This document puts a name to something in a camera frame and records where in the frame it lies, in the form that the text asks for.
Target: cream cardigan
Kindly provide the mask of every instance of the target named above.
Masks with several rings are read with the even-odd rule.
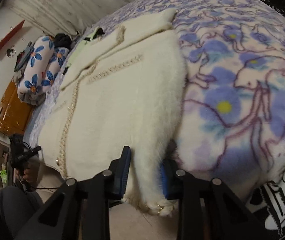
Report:
[[[126,21],[73,62],[39,136],[45,164],[63,178],[93,177],[128,145],[127,197],[151,206],[163,200],[159,164],[180,120],[186,75],[176,33],[168,30],[174,13]]]

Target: red board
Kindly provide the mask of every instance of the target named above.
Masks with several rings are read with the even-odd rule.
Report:
[[[23,20],[20,24],[18,24],[15,28],[13,28],[10,33],[8,33],[1,41],[0,41],[0,51],[2,47],[23,27],[25,20]]]

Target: silver screw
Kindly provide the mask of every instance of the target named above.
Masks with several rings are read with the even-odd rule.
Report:
[[[75,179],[68,179],[66,180],[66,184],[67,186],[72,186],[76,183],[76,180]]]
[[[219,185],[221,185],[221,180],[219,178],[214,178],[212,180],[212,184],[215,184],[215,185],[219,186]]]
[[[109,177],[111,174],[113,174],[113,172],[110,171],[110,170],[104,170],[104,171],[103,171],[103,175],[104,175],[105,177]]]
[[[179,177],[181,177],[181,176],[185,176],[186,173],[185,173],[184,170],[176,170],[176,175],[179,176]]]

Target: person's leg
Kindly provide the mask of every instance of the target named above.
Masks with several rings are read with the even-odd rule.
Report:
[[[39,209],[42,202],[36,192],[24,193],[17,187],[0,190],[0,214],[13,238]]]

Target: floral blanket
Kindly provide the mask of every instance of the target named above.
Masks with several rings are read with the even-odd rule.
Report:
[[[285,236],[285,18],[259,0],[136,0],[100,20],[108,35],[141,14],[176,8],[188,77],[174,140],[180,167],[221,178],[274,239]],[[49,116],[58,74],[31,134]]]

